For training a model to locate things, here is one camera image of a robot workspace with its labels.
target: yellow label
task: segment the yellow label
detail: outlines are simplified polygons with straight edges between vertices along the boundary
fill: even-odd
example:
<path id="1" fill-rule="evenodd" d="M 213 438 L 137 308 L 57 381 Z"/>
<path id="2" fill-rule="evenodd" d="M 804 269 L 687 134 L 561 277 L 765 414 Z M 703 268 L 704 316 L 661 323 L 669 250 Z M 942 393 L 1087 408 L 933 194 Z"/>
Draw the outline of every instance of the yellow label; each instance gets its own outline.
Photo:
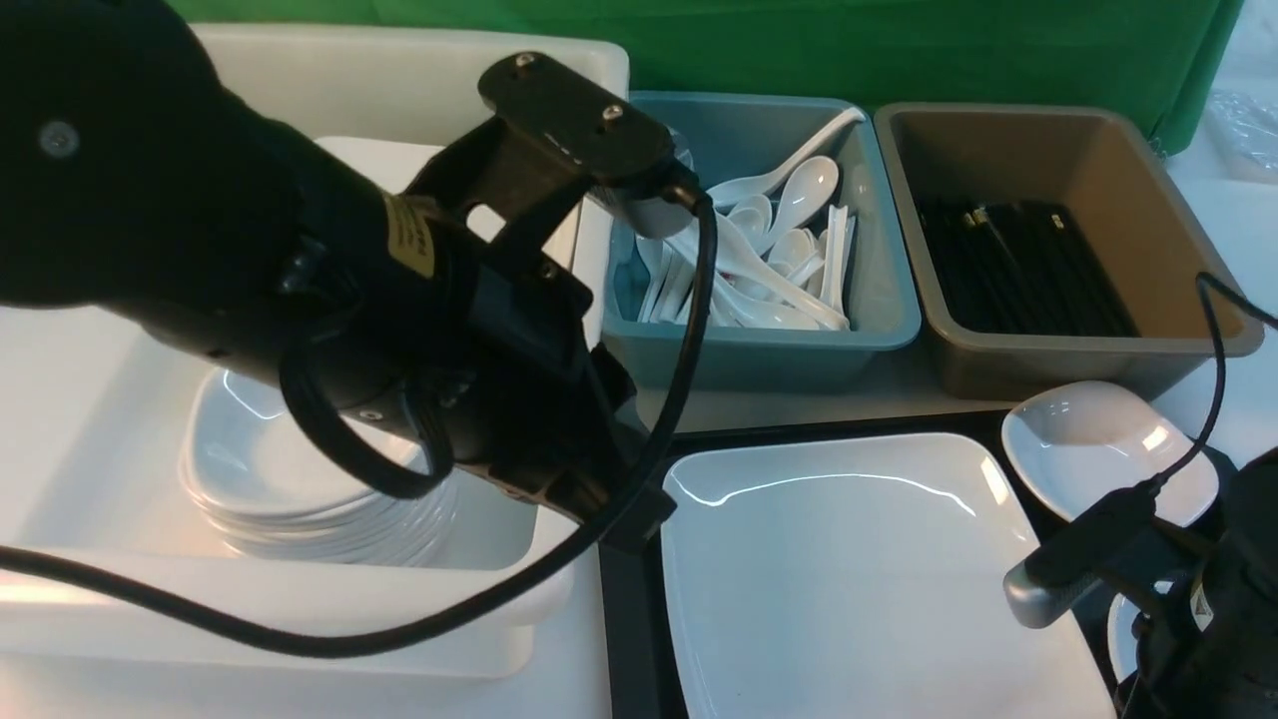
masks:
<path id="1" fill-rule="evenodd" d="M 391 257 L 423 277 L 435 276 L 435 239 L 426 215 L 412 199 L 395 194 L 386 198 L 386 241 Z"/>

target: brown plastic tray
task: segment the brown plastic tray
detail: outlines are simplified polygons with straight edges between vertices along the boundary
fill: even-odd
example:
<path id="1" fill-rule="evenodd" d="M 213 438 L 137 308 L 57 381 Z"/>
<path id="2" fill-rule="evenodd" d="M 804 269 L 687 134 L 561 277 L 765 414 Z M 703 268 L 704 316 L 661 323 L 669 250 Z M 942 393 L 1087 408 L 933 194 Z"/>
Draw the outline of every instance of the brown plastic tray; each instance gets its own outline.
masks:
<path id="1" fill-rule="evenodd" d="M 1180 190 L 1136 128 L 1090 107 L 897 103 L 874 126 L 883 149 L 930 345 L 946 391 L 1017 401 L 1065 383 L 1108 381 L 1160 395 L 1212 355 L 1194 277 L 1237 287 Z M 978 332 L 950 314 L 916 198 L 1070 208 L 1137 337 Z M 1214 304 L 1229 356 L 1255 351 L 1259 322 Z"/>

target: green cloth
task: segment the green cloth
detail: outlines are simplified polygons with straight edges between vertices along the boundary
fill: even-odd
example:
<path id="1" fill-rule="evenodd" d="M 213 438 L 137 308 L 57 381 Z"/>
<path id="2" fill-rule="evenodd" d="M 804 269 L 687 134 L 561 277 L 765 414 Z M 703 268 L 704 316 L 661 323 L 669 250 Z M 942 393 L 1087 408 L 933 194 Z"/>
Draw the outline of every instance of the green cloth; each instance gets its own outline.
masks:
<path id="1" fill-rule="evenodd" d="M 1194 137 L 1242 0 L 170 0 L 190 20 L 607 40 L 635 89 L 1095 105 Z"/>

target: sticker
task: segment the sticker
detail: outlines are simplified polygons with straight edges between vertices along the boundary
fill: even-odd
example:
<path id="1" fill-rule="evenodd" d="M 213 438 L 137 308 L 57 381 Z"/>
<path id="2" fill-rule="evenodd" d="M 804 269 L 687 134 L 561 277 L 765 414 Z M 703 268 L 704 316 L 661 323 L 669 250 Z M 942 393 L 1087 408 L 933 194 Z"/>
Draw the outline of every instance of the sticker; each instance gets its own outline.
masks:
<path id="1" fill-rule="evenodd" d="M 1206 593 L 1203 591 L 1203 577 L 1194 582 L 1190 612 L 1194 614 L 1194 623 L 1197 624 L 1200 632 L 1205 632 L 1212 626 L 1212 619 L 1215 619 L 1215 612 L 1212 612 L 1212 605 L 1206 602 Z"/>
<path id="2" fill-rule="evenodd" d="M 435 239 L 426 213 L 413 201 L 396 194 L 386 199 L 386 243 L 391 257 L 423 277 L 435 276 Z"/>

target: blue plastic tray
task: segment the blue plastic tray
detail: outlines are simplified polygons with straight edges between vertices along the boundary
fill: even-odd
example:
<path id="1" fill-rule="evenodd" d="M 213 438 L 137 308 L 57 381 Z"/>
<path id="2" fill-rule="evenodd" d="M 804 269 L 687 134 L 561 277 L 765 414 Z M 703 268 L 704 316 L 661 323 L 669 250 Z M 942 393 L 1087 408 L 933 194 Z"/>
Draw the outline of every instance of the blue plastic tray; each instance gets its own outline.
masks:
<path id="1" fill-rule="evenodd" d="M 630 101 L 682 133 L 705 186 L 767 172 L 840 111 L 840 100 L 635 92 Z M 843 285 L 850 331 L 711 327 L 695 386 L 753 392 L 832 392 L 851 386 L 875 352 L 904 346 L 919 333 L 914 277 L 872 123 L 855 124 L 819 153 L 842 170 L 838 202 L 859 209 L 851 271 Z M 868 207 L 858 208 L 847 178 L 869 169 Z M 603 337 L 642 387 L 665 388 L 675 368 L 682 324 L 634 321 L 648 286 L 648 271 L 634 249 L 634 231 L 612 231 L 604 286 Z"/>

